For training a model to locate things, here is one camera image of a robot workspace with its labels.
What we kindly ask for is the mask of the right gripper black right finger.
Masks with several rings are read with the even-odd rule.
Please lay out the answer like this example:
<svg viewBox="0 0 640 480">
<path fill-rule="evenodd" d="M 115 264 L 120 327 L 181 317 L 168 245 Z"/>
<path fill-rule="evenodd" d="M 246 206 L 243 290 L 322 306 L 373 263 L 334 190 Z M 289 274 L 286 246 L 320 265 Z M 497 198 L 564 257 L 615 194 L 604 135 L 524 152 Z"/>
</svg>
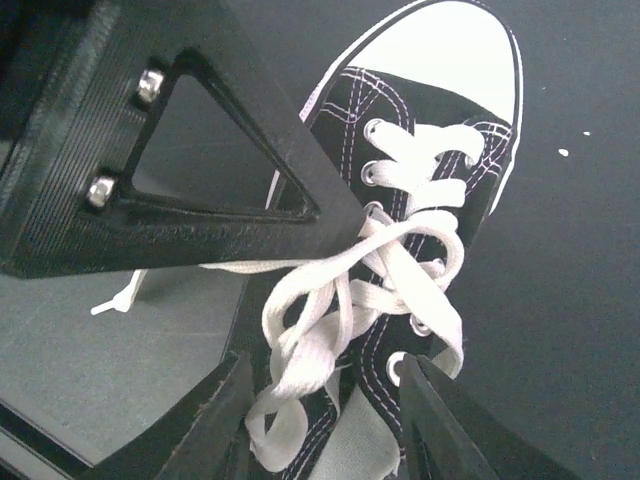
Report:
<svg viewBox="0 0 640 480">
<path fill-rule="evenodd" d="M 399 403 L 411 479 L 573 479 L 502 425 L 425 356 L 400 364 Z"/>
</svg>

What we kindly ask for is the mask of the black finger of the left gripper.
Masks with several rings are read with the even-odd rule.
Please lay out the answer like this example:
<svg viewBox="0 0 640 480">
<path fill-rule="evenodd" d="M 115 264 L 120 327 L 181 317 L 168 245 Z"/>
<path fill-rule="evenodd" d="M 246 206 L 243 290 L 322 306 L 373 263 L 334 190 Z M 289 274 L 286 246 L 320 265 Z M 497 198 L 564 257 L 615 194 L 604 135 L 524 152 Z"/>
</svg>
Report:
<svg viewBox="0 0 640 480">
<path fill-rule="evenodd" d="M 362 207 L 226 1 L 1 5 L 1 271 L 334 255 Z"/>
</svg>

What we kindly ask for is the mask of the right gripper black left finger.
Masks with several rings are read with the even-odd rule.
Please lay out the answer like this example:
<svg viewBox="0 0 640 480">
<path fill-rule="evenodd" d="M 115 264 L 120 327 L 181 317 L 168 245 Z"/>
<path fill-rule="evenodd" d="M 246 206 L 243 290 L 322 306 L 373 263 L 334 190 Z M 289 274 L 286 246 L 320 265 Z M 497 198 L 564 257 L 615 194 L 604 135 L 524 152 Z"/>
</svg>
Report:
<svg viewBox="0 0 640 480">
<path fill-rule="evenodd" d="M 252 366 L 231 354 L 151 427 L 81 479 L 246 479 L 244 416 L 253 400 Z"/>
</svg>

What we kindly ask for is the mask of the white shoelace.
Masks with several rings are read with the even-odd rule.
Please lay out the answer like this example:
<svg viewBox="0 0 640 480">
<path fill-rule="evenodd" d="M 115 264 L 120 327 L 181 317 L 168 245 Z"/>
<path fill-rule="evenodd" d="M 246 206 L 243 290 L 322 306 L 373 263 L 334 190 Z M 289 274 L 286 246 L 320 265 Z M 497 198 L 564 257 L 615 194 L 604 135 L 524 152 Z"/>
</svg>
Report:
<svg viewBox="0 0 640 480">
<path fill-rule="evenodd" d="M 484 137 L 467 125 L 407 132 L 381 119 L 369 121 L 364 136 L 383 158 L 363 166 L 362 182 L 403 191 L 403 220 L 370 203 L 358 242 L 340 254 L 221 264 L 245 275 L 284 271 L 262 311 L 272 382 L 245 419 L 251 450 L 270 472 L 285 469 L 302 449 L 308 428 L 302 398 L 327 385 L 338 357 L 379 316 L 408 314 L 443 340 L 436 363 L 447 375 L 458 375 L 463 364 L 462 321 L 445 291 L 464 261 L 453 209 L 464 203 L 466 184 L 436 179 L 435 172 L 450 151 L 476 165 Z"/>
</svg>

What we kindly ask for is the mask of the black white sneaker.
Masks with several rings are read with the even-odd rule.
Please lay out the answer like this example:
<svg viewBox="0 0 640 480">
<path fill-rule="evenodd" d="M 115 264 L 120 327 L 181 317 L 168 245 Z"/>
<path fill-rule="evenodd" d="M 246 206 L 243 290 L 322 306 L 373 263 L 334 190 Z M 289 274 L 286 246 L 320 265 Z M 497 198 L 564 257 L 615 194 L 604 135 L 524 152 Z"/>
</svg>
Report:
<svg viewBox="0 0 640 480">
<path fill-rule="evenodd" d="M 283 270 L 261 315 L 267 385 L 245 425 L 269 479 L 384 479 L 405 454 L 399 373 L 443 343 L 456 377 L 462 320 L 446 292 L 514 166 L 520 49 L 477 1 L 415 1 L 329 66 L 302 121 L 362 204 L 353 246 L 324 259 L 231 262 Z"/>
</svg>

